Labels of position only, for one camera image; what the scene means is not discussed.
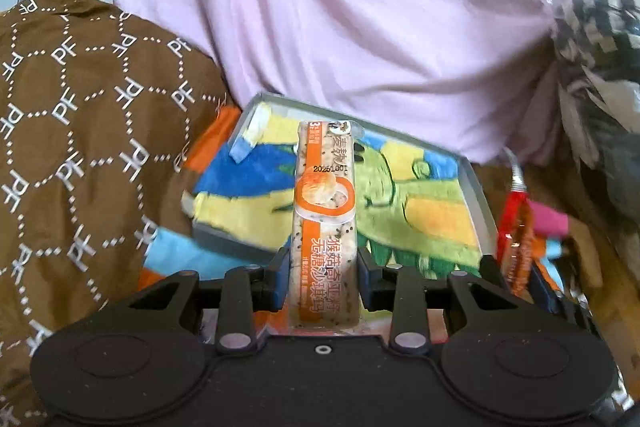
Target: small ring hole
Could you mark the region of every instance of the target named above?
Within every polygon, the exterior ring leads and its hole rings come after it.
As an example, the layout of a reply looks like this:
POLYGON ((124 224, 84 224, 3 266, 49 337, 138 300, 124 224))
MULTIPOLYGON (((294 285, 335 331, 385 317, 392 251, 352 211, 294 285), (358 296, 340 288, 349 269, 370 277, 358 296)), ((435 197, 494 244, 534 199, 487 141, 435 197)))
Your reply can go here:
POLYGON ((331 346, 316 346, 316 353, 318 355, 328 355, 332 350, 331 346))

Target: green cartoon character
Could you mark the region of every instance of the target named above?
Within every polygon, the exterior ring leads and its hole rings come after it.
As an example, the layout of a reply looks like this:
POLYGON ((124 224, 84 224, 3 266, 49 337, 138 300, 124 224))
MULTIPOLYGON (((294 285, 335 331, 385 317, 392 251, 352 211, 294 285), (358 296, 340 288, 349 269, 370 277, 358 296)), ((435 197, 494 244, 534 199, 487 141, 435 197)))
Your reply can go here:
POLYGON ((416 266, 431 279, 456 268, 477 274, 480 251, 458 180, 430 178, 420 158, 413 179, 395 180, 384 146, 354 150, 358 245, 368 244, 379 265, 416 266))

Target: pink fabric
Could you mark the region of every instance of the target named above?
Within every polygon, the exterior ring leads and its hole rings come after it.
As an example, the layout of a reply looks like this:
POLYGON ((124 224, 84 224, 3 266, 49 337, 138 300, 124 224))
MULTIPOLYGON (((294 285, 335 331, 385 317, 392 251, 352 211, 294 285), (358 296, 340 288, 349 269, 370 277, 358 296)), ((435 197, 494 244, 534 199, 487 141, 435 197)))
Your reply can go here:
POLYGON ((545 162, 559 126, 539 0, 114 0, 261 90, 354 114, 486 162, 545 162))
POLYGON ((569 216, 542 203, 529 201, 533 211, 533 227, 537 234, 563 238, 569 235, 569 216))

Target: brown cloth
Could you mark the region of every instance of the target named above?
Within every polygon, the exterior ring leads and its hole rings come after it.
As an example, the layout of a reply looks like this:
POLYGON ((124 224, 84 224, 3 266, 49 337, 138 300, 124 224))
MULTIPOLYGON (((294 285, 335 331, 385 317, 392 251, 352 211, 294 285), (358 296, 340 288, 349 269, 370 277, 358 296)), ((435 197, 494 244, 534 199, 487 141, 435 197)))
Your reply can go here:
POLYGON ((180 165, 228 98, 187 42, 97 0, 0 16, 0 426, 44 416, 31 355, 135 291, 158 226, 188 230, 180 165))

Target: packaged snack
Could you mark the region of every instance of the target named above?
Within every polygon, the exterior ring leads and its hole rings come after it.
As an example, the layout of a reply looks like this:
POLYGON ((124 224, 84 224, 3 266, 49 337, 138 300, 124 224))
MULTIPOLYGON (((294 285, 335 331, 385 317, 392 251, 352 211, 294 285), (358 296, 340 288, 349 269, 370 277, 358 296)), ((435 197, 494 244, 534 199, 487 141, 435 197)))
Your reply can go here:
POLYGON ((350 328, 360 315, 351 123, 302 122, 298 136, 291 325, 350 328))

